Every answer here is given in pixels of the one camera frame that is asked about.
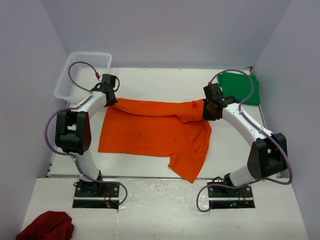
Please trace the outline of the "orange t shirt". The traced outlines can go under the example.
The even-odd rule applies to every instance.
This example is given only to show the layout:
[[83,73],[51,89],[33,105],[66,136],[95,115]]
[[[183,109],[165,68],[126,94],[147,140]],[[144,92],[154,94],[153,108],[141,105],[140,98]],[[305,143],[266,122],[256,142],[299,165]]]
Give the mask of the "orange t shirt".
[[186,181],[198,177],[212,128],[204,101],[158,102],[120,98],[107,108],[98,152],[168,157],[168,167]]

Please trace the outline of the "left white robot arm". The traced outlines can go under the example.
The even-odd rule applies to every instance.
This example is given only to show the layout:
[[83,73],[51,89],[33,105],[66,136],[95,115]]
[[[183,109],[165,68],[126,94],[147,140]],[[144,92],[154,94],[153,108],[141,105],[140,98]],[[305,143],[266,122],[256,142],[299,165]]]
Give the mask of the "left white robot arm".
[[55,145],[62,150],[59,154],[72,158],[79,172],[79,183],[94,197],[103,193],[105,182],[90,152],[90,119],[100,109],[117,103],[115,92],[119,87],[117,76],[103,74],[101,82],[89,91],[87,98],[56,115]]

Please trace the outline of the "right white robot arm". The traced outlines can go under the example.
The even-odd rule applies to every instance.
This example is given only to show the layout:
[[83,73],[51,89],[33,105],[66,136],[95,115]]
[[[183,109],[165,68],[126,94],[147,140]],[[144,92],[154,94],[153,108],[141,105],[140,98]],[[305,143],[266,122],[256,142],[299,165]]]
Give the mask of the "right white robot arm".
[[245,166],[224,176],[223,191],[233,197],[247,184],[266,180],[287,170],[287,140],[282,133],[264,128],[242,108],[234,96],[225,96],[219,84],[203,88],[202,118],[208,121],[223,119],[232,125],[250,146]]

